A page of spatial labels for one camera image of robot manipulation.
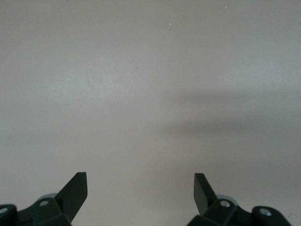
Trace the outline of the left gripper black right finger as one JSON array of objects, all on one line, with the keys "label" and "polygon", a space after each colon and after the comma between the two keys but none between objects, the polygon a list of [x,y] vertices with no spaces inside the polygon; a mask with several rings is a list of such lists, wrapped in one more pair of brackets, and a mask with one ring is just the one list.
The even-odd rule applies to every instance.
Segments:
[{"label": "left gripper black right finger", "polygon": [[243,210],[229,198],[219,198],[203,173],[194,175],[194,200],[199,214],[189,226],[289,226],[278,210],[256,206],[251,212]]}]

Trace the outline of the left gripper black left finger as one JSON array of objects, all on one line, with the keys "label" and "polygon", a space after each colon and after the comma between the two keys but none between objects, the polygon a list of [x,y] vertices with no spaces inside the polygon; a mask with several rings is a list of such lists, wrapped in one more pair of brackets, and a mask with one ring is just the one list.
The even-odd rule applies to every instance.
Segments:
[{"label": "left gripper black left finger", "polygon": [[2,226],[70,226],[87,198],[87,174],[76,173],[58,192],[40,197],[24,210],[0,206]]}]

